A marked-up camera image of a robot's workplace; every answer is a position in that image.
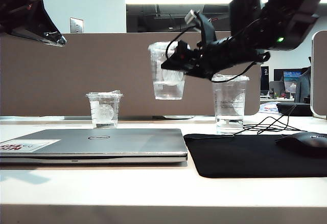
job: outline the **person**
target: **person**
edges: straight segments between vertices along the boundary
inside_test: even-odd
[[[299,76],[296,93],[294,97],[294,102],[296,103],[304,103],[304,98],[310,97],[311,90],[311,66],[307,68],[307,70]]]

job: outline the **cup lid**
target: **cup lid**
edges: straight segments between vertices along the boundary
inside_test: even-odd
[[[231,79],[231,78],[233,78],[235,76],[236,75],[222,75],[222,74],[216,73],[216,74],[214,74],[214,76],[212,77],[211,80],[212,81],[218,81],[218,82],[219,81],[226,81],[226,80],[229,80],[229,79]],[[248,80],[250,80],[250,78],[247,77],[247,76],[239,76],[239,77],[231,80],[230,82],[240,82],[240,81],[248,81]]]
[[[87,93],[86,96],[89,98],[119,98],[123,97],[124,95],[120,90],[114,90],[111,92],[90,92]]]
[[[148,47],[149,51],[166,51],[166,48],[170,42],[169,41],[158,41],[153,44],[150,44]],[[169,51],[174,51],[175,48],[177,47],[178,42],[174,41],[172,44],[169,46]]]

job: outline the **robotic arm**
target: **robotic arm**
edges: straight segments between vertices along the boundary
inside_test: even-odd
[[[161,67],[211,80],[212,76],[236,64],[261,64],[270,58],[264,50],[292,50],[303,42],[318,19],[320,0],[233,0],[229,4],[231,37],[217,40],[211,22],[191,10],[187,24],[201,32],[197,49],[179,41],[175,53]]]
[[[43,0],[0,0],[0,33],[60,47],[66,43],[46,13]]]

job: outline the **laptop sticker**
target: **laptop sticker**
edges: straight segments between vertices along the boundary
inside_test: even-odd
[[[34,152],[60,140],[11,140],[0,143],[1,152]]]

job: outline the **green led light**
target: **green led light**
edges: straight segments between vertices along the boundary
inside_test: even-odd
[[[279,37],[279,38],[277,39],[277,42],[282,42],[282,41],[284,41],[284,38],[283,38],[283,37]]]

